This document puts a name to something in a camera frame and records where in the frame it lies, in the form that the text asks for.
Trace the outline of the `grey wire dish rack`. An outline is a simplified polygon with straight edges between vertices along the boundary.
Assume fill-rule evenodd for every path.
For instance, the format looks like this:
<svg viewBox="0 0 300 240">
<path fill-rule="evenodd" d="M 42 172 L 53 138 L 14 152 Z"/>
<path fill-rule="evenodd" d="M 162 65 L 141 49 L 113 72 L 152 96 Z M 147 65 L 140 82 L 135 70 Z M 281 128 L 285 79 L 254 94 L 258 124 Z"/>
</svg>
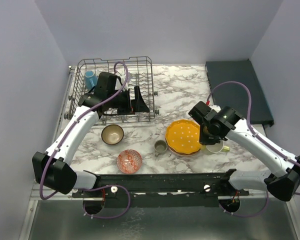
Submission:
<svg viewBox="0 0 300 240">
<path fill-rule="evenodd" d="M 154 90 L 153 81 L 153 66 L 152 60 L 148 56 L 132 56 L 122 59 L 101 59 L 101 58 L 86 58 L 79 61 L 76 67 L 70 68 L 69 78 L 71 84 L 67 89 L 68 97 L 65 101 L 65 110 L 63 118 L 70 120 L 78 106 L 80 97 L 88 92 L 85 84 L 85 72 L 93 71 L 98 76 L 100 72 L 114 72 L 114 64 L 123 62 L 128 68 L 130 80 L 125 86 L 129 90 L 130 99 L 135 98 L 134 87 L 139 86 L 141 96 L 148 106 L 150 112 L 136 112 L 134 114 L 117 115 L 116 109 L 109 109 L 98 125 L 106 124 L 122 124 L 122 123 L 137 123 L 149 122 L 159 114 L 155 107 L 155 96 L 158 94 Z"/>
</svg>

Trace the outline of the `orange polka dot plate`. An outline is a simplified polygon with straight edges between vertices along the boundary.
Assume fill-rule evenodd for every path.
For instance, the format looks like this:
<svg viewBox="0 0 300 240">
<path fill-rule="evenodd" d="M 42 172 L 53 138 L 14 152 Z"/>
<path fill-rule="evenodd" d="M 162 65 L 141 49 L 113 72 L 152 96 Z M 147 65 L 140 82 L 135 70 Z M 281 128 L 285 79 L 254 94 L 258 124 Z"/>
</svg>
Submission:
<svg viewBox="0 0 300 240">
<path fill-rule="evenodd" d="M 179 119 L 166 128 L 165 140 L 168 146 L 176 152 L 191 154 L 201 149 L 199 134 L 200 126 L 196 122 Z"/>
</svg>

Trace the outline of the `yellow green mug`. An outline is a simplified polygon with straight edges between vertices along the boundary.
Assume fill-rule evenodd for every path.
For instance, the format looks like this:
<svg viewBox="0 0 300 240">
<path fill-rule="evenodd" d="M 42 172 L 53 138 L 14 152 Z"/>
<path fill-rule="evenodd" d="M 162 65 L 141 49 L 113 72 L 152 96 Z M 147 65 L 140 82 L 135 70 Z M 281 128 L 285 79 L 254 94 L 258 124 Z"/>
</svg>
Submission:
<svg viewBox="0 0 300 240">
<path fill-rule="evenodd" d="M 225 142 L 221 140 L 219 143 L 213 145 L 202 145 L 201 150 L 207 150 L 209 153 L 218 154 L 220 152 L 229 152 L 230 147 L 225 145 Z"/>
</svg>

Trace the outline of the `blue floral mug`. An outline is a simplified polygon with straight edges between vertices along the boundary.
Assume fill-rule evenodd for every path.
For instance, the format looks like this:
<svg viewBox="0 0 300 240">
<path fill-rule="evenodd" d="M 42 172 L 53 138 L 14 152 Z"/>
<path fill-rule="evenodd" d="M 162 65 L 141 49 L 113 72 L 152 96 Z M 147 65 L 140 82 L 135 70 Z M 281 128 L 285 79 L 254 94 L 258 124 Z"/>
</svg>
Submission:
<svg viewBox="0 0 300 240">
<path fill-rule="evenodd" d="M 92 70 L 86 71 L 84 74 L 85 87 L 89 91 L 97 85 L 98 77 Z"/>
</svg>

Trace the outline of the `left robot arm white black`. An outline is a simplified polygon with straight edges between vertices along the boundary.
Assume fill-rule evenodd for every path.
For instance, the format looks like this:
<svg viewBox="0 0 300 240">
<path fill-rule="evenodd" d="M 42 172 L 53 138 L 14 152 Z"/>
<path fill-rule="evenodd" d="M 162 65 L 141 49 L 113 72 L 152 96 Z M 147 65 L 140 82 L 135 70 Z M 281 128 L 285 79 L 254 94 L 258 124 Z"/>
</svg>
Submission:
<svg viewBox="0 0 300 240">
<path fill-rule="evenodd" d="M 48 187 L 62 194 L 83 189 L 91 198 L 100 194 L 98 176 L 73 170 L 71 162 L 86 134 L 106 111 L 114 109 L 118 115 L 150 112 L 138 85 L 134 87 L 134 98 L 130 98 L 130 91 L 125 88 L 130 79 L 131 75 L 127 74 L 116 89 L 116 84 L 121 82 L 120 76 L 101 72 L 96 86 L 80 97 L 70 122 L 57 140 L 45 152 L 36 152 L 32 157 L 35 181 L 41 188 Z"/>
</svg>

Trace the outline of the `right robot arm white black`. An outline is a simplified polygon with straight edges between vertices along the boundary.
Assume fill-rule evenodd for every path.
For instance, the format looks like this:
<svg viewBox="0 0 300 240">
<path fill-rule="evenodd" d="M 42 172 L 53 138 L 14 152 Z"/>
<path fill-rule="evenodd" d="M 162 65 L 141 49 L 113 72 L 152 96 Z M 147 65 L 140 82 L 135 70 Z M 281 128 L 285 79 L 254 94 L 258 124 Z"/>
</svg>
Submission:
<svg viewBox="0 0 300 240">
<path fill-rule="evenodd" d="M 231 196 L 237 190 L 268 191 L 277 199 L 288 202 L 300 186 L 300 155 L 284 150 L 248 125 L 247 119 L 233 108 L 221 110 L 198 102 L 188 113 L 199 124 L 199 142 L 213 146 L 231 140 L 259 159 L 265 171 L 231 170 L 220 183 L 220 191 Z"/>
</svg>

